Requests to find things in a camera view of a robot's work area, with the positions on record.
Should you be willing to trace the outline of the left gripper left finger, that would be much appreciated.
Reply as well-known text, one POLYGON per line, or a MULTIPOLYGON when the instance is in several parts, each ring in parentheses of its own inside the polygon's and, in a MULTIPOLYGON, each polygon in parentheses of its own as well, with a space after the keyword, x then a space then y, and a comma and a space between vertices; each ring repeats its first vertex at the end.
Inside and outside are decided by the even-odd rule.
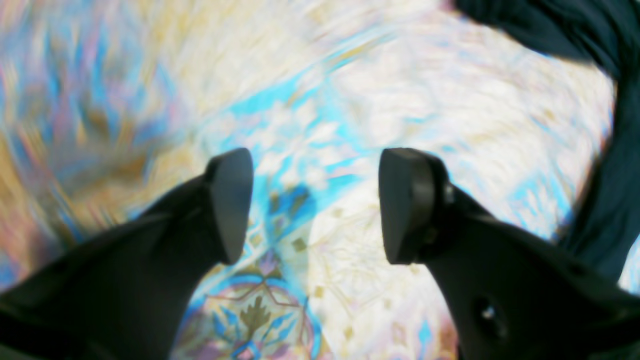
POLYGON ((136 219, 1 294, 3 360, 167 360, 190 299, 242 255, 254 167, 237 148, 136 219))

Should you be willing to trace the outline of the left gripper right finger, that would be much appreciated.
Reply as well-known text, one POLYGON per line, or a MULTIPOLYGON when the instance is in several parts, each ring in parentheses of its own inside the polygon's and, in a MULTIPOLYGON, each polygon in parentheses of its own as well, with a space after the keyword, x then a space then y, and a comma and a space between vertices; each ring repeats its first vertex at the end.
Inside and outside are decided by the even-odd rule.
POLYGON ((427 267, 465 360, 639 358, 639 298, 492 216, 438 157, 384 149, 378 188, 386 259, 427 267))

